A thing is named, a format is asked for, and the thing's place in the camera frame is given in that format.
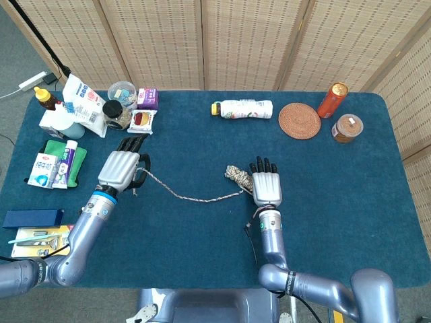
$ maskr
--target green towel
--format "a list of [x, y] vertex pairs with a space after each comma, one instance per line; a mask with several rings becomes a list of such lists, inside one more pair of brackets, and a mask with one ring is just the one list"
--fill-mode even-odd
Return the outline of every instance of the green towel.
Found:
[[[66, 148], [66, 143], [61, 143], [55, 140], [48, 140], [45, 146], [44, 153], [49, 155], [57, 156], [61, 158], [63, 156], [63, 152]], [[81, 169], [82, 162], [87, 155], [87, 151], [84, 148], [78, 147], [75, 151], [75, 157], [73, 158], [72, 169], [70, 171], [69, 180], [67, 182], [67, 187], [76, 187], [77, 176], [79, 173], [79, 169]]]

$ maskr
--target orange can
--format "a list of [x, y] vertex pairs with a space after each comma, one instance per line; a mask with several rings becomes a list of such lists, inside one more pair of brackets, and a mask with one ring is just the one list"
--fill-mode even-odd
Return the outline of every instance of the orange can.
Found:
[[325, 96], [325, 99], [323, 99], [321, 105], [317, 109], [317, 114], [321, 118], [329, 118], [332, 116], [347, 96], [347, 92], [348, 88], [344, 83], [337, 82], [332, 85]]

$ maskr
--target blue table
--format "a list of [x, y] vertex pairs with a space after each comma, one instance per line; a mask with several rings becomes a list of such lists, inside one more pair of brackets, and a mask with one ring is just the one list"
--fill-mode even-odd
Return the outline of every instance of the blue table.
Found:
[[[279, 209], [291, 269], [348, 283], [355, 270], [376, 267], [388, 272], [397, 287], [427, 283], [430, 261], [383, 99], [350, 93], [333, 118], [322, 120], [320, 133], [311, 140], [298, 141], [281, 131], [277, 116], [283, 106], [304, 102], [317, 108], [324, 95], [160, 92], [154, 134], [141, 151], [150, 154], [152, 172], [176, 192], [205, 199], [238, 190], [224, 178], [227, 165], [245, 170], [257, 155], [268, 157], [277, 163], [281, 176], [284, 199]], [[272, 119], [210, 115], [212, 102], [241, 98], [272, 100]], [[342, 145], [332, 139], [331, 127], [349, 112], [364, 121], [364, 132]], [[86, 131], [78, 141], [88, 154], [77, 188], [28, 186], [23, 179], [50, 139], [38, 128], [42, 113], [33, 99], [0, 194], [0, 221], [10, 209], [64, 208], [63, 223], [75, 223], [105, 159], [129, 135], [109, 129], [101, 139]], [[151, 178], [138, 193], [119, 195], [79, 286], [259, 286], [251, 245], [242, 230], [255, 210], [249, 195], [193, 203], [176, 199]], [[257, 227], [253, 240], [263, 264]], [[15, 231], [0, 232], [0, 254], [7, 256], [11, 246], [6, 241], [15, 237]]]

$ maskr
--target gray floor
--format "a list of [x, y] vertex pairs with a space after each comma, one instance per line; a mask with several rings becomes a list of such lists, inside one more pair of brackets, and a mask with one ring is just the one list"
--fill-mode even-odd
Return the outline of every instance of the gray floor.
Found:
[[[48, 72], [48, 68], [1, 8], [0, 24], [2, 96], [35, 74]], [[32, 96], [33, 91], [29, 90], [0, 99], [2, 135], [16, 141]], [[12, 151], [12, 144], [0, 137], [0, 188]], [[400, 289], [398, 296], [402, 322], [415, 322], [422, 314], [431, 315], [431, 285]], [[0, 300], [0, 322], [125, 322], [125, 318], [134, 315], [136, 303], [137, 290], [134, 289], [36, 289], [22, 297]], [[313, 307], [322, 320], [328, 322], [327, 310]], [[299, 322], [314, 322], [302, 304], [298, 304], [298, 314]]]

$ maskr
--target round rattan coaster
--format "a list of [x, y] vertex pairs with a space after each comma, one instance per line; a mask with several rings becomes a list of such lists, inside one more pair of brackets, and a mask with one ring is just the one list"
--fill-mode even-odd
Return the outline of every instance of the round rattan coaster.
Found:
[[303, 103], [291, 103], [282, 108], [278, 123], [287, 135], [295, 139], [310, 139], [321, 129], [317, 112]]

